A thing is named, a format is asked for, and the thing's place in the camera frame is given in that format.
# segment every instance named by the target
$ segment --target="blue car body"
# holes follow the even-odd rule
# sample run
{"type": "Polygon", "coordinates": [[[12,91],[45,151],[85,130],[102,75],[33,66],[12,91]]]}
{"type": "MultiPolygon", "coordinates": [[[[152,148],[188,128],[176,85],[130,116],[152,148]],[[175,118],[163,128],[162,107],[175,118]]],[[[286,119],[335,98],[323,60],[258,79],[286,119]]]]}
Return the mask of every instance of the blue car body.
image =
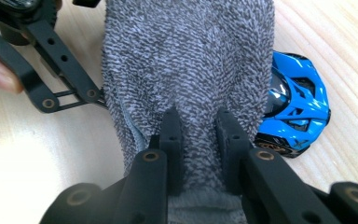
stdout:
{"type": "Polygon", "coordinates": [[[274,51],[271,73],[255,144],[294,158],[310,147],[330,120],[326,89],[312,62],[300,55],[274,51]]]}

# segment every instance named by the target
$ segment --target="textured fabric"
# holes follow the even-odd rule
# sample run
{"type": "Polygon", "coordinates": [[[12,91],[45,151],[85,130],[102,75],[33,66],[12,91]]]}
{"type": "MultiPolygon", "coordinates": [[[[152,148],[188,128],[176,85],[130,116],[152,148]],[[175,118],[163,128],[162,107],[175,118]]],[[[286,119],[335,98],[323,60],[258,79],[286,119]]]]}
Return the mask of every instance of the textured fabric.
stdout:
{"type": "Polygon", "coordinates": [[[182,121],[185,184],[169,198],[171,222],[246,223],[240,197],[225,191],[214,119],[225,106],[255,138],[267,101],[273,12],[272,0],[107,1],[104,91],[126,174],[159,133],[164,111],[175,106],[182,121]]]}

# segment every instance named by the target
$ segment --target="black plastic arm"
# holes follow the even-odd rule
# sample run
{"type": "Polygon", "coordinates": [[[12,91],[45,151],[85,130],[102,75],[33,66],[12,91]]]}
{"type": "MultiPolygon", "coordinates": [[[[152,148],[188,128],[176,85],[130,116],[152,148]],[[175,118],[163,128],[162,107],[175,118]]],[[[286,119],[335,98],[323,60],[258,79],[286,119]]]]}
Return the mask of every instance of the black plastic arm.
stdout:
{"type": "Polygon", "coordinates": [[[59,101],[28,62],[0,36],[0,61],[17,77],[34,106],[44,113],[58,109],[59,101]]]}
{"type": "Polygon", "coordinates": [[[100,98],[100,90],[47,21],[25,25],[24,30],[52,71],[68,89],[76,90],[75,96],[87,103],[100,98]]]}

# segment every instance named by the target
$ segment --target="wooden table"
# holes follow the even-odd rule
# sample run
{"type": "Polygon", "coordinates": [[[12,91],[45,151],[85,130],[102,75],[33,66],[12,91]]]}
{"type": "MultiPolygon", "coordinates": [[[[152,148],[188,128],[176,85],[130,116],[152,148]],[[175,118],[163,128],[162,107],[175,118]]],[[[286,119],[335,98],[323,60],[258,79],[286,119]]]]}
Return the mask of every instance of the wooden table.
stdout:
{"type": "MultiPolygon", "coordinates": [[[[65,1],[56,26],[100,86],[104,7],[65,1]]],[[[306,183],[325,191],[336,181],[358,183],[358,1],[277,1],[274,48],[313,61],[332,109],[320,138],[288,163],[306,183]]],[[[32,48],[19,51],[54,91],[63,89],[32,48]]],[[[84,105],[46,115],[25,93],[0,91],[0,223],[37,223],[63,189],[79,182],[106,188],[122,173],[106,110],[84,105]]]]}

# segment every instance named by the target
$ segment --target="gray sock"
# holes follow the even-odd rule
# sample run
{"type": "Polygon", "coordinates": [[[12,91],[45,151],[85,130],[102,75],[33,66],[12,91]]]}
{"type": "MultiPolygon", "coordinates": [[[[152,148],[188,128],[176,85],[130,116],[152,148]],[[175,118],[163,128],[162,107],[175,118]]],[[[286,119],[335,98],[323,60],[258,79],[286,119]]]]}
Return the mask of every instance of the gray sock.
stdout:
{"type": "Polygon", "coordinates": [[[272,0],[109,0],[106,13],[104,90],[126,174],[175,106],[185,184],[169,198],[169,221],[246,223],[240,197],[225,190],[214,119],[225,106],[255,138],[272,62],[272,0]]]}

